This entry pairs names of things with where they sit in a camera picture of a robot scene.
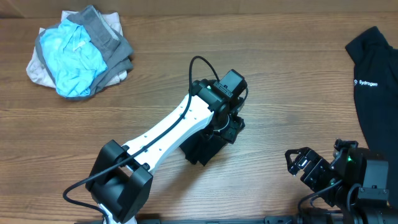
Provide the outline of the black t-shirt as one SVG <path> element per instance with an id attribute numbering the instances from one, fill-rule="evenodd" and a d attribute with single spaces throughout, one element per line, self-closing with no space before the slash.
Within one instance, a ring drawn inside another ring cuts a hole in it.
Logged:
<path id="1" fill-rule="evenodd" d="M 180 149 L 191 164 L 199 162 L 205 166 L 227 143 L 220 136 L 207 135 L 206 132 L 199 131 L 181 143 Z"/>

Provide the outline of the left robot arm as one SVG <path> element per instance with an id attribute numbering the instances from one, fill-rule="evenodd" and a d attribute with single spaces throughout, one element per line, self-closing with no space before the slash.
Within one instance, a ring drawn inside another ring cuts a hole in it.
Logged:
<path id="1" fill-rule="evenodd" d="M 180 148 L 186 160 L 206 165 L 233 144 L 244 128 L 238 113 L 248 92 L 244 80 L 201 80 L 193 92 L 153 128 L 123 145 L 111 140 L 100 150 L 86 183 L 105 223 L 135 223 L 149 198 L 156 170 Z"/>

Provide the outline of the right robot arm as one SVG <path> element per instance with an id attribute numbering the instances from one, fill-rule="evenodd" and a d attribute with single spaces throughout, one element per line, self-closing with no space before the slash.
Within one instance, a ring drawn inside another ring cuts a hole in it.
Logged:
<path id="1" fill-rule="evenodd" d="M 302 198 L 294 223 L 397 224 L 397 210 L 389 205 L 388 162 L 357 144 L 335 146 L 326 161 L 309 147 L 285 152 L 287 170 L 312 193 Z"/>

